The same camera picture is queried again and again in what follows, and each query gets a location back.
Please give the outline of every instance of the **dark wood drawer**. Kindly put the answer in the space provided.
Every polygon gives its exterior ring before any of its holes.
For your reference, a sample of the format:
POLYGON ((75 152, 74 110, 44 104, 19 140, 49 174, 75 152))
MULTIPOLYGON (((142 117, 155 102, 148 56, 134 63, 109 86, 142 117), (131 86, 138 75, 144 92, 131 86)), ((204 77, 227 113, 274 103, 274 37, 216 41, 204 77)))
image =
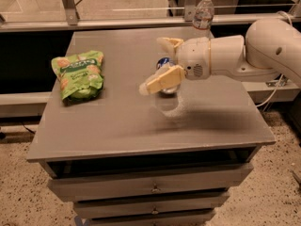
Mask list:
POLYGON ((113 199, 237 186, 252 169, 246 163, 133 172, 51 180, 49 188, 64 202, 113 199))
POLYGON ((204 223, 214 216, 214 210, 196 210, 151 216, 120 217, 92 220, 94 226, 167 226, 204 223))
POLYGON ((81 218, 157 215, 166 212, 209 209, 221 206, 228 192, 193 192, 74 204, 81 218))

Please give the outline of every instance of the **bag of chips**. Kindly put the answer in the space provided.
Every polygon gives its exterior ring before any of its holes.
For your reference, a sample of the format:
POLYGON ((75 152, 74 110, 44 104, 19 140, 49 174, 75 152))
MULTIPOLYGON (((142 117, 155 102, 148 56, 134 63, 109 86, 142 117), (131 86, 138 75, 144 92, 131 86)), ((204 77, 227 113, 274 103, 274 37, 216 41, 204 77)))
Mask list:
POLYGON ((51 63, 60 81, 62 100, 82 101, 96 97, 103 88, 102 61, 100 51, 54 58, 51 63))

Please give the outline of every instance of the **gray tabletop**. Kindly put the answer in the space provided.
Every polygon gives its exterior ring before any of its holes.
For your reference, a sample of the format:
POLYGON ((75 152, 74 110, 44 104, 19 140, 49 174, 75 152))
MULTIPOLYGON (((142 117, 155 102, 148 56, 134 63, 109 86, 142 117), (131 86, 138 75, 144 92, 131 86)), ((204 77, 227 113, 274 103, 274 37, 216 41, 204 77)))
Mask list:
POLYGON ((223 76, 181 84, 177 96, 142 96, 138 86, 166 54, 157 37, 189 39, 190 27, 74 33, 68 54, 104 53, 104 91, 64 105, 56 82, 29 161, 57 161, 267 145, 275 137, 240 82, 223 76))

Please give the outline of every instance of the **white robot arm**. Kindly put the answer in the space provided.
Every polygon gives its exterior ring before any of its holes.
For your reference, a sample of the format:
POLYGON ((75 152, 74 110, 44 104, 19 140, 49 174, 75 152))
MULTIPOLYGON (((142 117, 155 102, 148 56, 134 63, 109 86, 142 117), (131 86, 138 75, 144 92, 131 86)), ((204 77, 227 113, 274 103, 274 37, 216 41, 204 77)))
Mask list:
POLYGON ((301 88, 301 33, 279 19, 262 19, 250 26, 246 46, 243 36, 195 38, 177 44, 174 50, 167 41, 158 42, 177 69, 173 68, 172 75, 165 68, 164 73, 152 76, 140 86, 142 94, 179 85, 184 78, 206 79, 210 75, 266 82, 283 73, 301 88))

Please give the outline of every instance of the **water bottle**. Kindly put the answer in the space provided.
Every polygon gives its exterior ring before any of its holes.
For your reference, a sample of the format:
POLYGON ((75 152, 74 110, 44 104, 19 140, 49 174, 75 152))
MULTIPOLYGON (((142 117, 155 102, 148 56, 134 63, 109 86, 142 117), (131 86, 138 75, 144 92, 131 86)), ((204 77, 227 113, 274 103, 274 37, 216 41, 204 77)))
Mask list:
POLYGON ((214 18, 214 4, 212 0, 201 0, 197 5, 192 22, 198 30, 198 36, 210 38, 210 28, 214 18))

